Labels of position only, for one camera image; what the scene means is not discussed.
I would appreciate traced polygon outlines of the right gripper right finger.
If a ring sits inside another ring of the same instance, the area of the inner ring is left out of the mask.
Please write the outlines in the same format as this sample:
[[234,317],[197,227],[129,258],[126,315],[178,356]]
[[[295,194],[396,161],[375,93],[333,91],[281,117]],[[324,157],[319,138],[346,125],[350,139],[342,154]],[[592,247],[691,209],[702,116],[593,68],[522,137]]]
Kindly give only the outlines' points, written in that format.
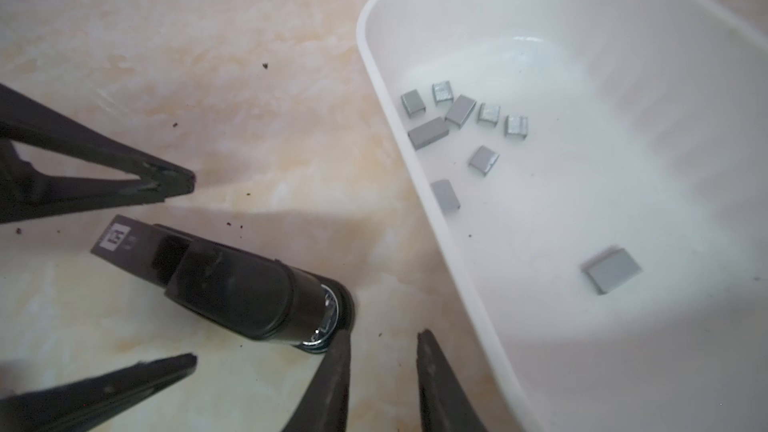
[[416,369],[423,431],[487,431],[429,329],[417,335]]

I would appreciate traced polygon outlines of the black stapler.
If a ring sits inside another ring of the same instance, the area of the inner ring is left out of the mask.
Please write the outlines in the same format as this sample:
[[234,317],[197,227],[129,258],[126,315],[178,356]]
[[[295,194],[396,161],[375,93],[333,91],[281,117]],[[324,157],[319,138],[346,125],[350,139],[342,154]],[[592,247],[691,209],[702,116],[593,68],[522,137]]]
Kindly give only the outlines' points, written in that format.
[[165,225],[117,215],[91,252],[252,341],[322,354],[354,324],[354,300],[340,282]]

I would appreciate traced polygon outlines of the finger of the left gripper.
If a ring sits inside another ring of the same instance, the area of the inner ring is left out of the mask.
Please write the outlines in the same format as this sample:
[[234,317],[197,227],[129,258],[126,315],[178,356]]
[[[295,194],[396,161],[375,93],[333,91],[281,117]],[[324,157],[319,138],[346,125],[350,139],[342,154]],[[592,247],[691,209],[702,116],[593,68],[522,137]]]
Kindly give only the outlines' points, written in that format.
[[[24,160],[25,144],[131,177],[110,180],[50,175]],[[1,87],[1,222],[162,203],[194,191],[195,174],[112,140],[3,85]]]
[[1,400],[3,431],[89,431],[192,375],[192,353]]

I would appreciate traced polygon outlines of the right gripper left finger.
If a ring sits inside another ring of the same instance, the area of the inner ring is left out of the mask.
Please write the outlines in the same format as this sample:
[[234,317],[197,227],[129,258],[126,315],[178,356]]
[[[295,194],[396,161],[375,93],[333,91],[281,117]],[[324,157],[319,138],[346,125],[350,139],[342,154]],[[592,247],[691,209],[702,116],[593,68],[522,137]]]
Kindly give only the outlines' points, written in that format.
[[350,332],[339,331],[283,432],[342,432],[349,410]]

